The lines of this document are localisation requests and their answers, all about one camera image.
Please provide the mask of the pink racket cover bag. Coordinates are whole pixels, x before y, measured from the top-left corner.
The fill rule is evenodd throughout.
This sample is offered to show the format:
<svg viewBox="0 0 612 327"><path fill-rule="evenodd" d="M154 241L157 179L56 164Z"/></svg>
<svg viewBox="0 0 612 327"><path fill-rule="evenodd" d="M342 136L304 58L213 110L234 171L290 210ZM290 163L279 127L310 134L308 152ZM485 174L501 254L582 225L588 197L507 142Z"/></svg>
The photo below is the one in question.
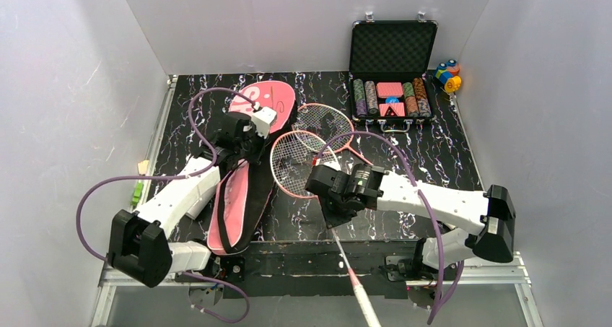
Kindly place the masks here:
<svg viewBox="0 0 612 327"><path fill-rule="evenodd" d="M249 246L274 187L272 144L291 129L297 116L295 91L286 82L256 82L240 93L275 110L277 119L267 139L251 141L258 149L258 158L240 160L232 170L226 165L222 169L206 240L207 247L218 256L236 255Z"/></svg>

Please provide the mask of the pink badminton racket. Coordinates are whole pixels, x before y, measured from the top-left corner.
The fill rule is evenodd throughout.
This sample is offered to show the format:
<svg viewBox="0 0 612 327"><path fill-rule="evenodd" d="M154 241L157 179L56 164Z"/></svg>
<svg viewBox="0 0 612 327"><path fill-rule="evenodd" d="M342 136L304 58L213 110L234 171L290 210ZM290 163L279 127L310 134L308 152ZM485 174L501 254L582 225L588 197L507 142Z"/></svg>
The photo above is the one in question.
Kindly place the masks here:
<svg viewBox="0 0 612 327"><path fill-rule="evenodd" d="M307 103L297 109L297 120L293 125L294 130L303 130L314 133L324 141L329 141L335 136L344 134L330 145L335 152L349 150L364 163L372 163L357 150L351 147L354 139L354 125L351 120L340 110L322 103Z"/></svg>
<svg viewBox="0 0 612 327"><path fill-rule="evenodd" d="M313 198L314 195L305 190L305 184L314 167L312 165L313 158L320 157L324 152L333 152L324 146L325 142L309 131L297 130L281 135L274 142L270 156L271 171L277 186L283 192L295 198ZM379 326L380 322L369 296L358 276L354 273L337 233L333 231L332 235L340 250L341 259L348 272L354 296L359 303L367 325Z"/></svg>

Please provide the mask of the white shuttlecock tube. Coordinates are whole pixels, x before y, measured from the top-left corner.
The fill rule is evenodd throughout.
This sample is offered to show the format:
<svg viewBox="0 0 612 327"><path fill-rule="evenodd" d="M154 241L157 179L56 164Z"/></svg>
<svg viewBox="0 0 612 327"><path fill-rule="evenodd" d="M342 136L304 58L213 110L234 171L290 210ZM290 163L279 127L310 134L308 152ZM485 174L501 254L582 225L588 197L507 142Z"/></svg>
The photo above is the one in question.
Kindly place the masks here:
<svg viewBox="0 0 612 327"><path fill-rule="evenodd" d="M215 193L216 188L214 186L209 188L194 188L186 199L187 210L185 215L190 219L197 219L205 206L214 197Z"/></svg>

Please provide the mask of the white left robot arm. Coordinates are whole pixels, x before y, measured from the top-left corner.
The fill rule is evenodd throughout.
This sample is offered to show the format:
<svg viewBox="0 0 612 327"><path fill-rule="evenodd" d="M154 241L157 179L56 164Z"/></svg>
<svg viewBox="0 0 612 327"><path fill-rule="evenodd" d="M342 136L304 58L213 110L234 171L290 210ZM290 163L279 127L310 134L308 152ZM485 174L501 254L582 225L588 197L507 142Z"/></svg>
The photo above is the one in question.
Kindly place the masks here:
<svg viewBox="0 0 612 327"><path fill-rule="evenodd" d="M212 144L190 158L177 179L134 211L113 217L108 264L147 287L168 274L205 269L211 251L204 244L171 243L168 237L185 215L199 215L225 174L259 161L276 117L268 107L226 114Z"/></svg>

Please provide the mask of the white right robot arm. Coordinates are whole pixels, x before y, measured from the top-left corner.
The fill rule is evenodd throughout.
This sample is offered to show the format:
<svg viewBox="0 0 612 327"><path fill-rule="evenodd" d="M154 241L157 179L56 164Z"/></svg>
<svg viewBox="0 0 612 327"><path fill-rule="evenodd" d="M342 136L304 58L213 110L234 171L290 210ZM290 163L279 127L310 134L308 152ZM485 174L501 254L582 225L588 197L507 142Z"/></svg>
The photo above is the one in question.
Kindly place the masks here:
<svg viewBox="0 0 612 327"><path fill-rule="evenodd" d="M351 173L317 165L305 190L319 198L330 228L346 224L364 209L408 212L452 225L452 231L427 238L415 252L418 264L434 270L474 257L495 263L514 258L516 211L504 186L461 191L422 182L413 185L406 176L358 164Z"/></svg>

